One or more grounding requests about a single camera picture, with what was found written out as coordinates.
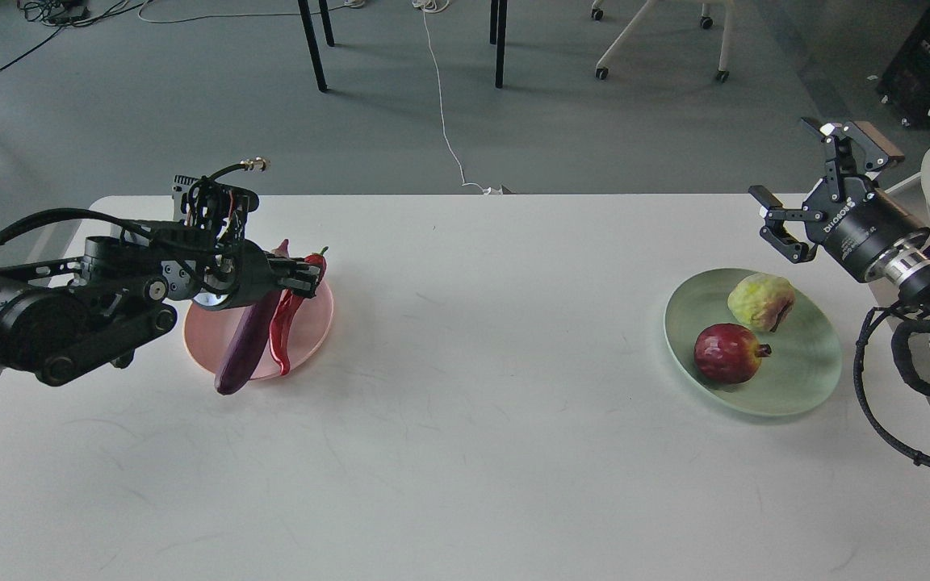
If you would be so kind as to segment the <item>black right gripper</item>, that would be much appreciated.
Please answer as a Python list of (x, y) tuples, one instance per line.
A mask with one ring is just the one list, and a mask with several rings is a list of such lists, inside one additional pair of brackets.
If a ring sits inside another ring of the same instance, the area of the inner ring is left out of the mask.
[[(802, 117), (800, 123), (823, 144), (823, 180), (804, 209), (785, 208), (769, 189), (750, 186), (748, 193), (764, 211), (761, 238), (793, 264), (814, 260), (820, 245), (857, 282), (882, 276), (882, 254), (900, 245), (923, 247), (930, 228), (890, 201), (876, 183), (883, 170), (905, 161), (904, 151), (871, 122)], [(842, 196), (835, 201), (832, 194)], [(813, 243), (791, 235), (786, 222), (806, 222)]]

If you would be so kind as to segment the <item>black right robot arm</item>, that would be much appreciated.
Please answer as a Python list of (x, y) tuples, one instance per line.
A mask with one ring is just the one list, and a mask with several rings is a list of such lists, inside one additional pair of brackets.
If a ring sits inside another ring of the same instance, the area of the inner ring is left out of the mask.
[(885, 279), (897, 298), (871, 308), (853, 354), (853, 389), (875, 433), (916, 466), (930, 468), (930, 455), (890, 434), (866, 398), (866, 350), (888, 319), (894, 368), (902, 382), (930, 398), (930, 229), (898, 206), (878, 185), (878, 174), (904, 155), (874, 125), (857, 121), (800, 120), (823, 146), (823, 176), (796, 208), (787, 208), (764, 186), (749, 194), (761, 205), (760, 236), (787, 261), (809, 262), (822, 249), (859, 283)]

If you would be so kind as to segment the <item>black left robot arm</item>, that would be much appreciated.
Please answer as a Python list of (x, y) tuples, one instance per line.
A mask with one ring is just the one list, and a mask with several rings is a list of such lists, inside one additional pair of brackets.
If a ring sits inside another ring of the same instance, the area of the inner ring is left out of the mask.
[(37, 228), (70, 220), (106, 222), (77, 257), (0, 267), (0, 370), (33, 373), (53, 387), (103, 365), (123, 369), (139, 347), (174, 330), (174, 302), (207, 311), (242, 309), (215, 389), (242, 389), (264, 353), (289, 370), (287, 338), (300, 305), (324, 282), (323, 253), (292, 257), (246, 236), (258, 209), (251, 190), (222, 183), (238, 170), (264, 170), (260, 157), (210, 175), (174, 178), (170, 220), (121, 219), (81, 208), (23, 217), (0, 231), (0, 247)]

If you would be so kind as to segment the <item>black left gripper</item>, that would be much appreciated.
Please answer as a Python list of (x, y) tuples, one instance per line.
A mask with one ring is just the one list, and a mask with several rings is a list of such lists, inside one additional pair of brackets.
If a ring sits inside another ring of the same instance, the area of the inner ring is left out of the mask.
[(288, 257), (288, 241), (271, 251), (246, 241), (230, 274), (230, 281), (209, 283), (223, 293), (201, 290), (192, 302), (207, 311), (219, 311), (251, 306), (273, 291), (313, 298), (322, 283), (322, 256)]

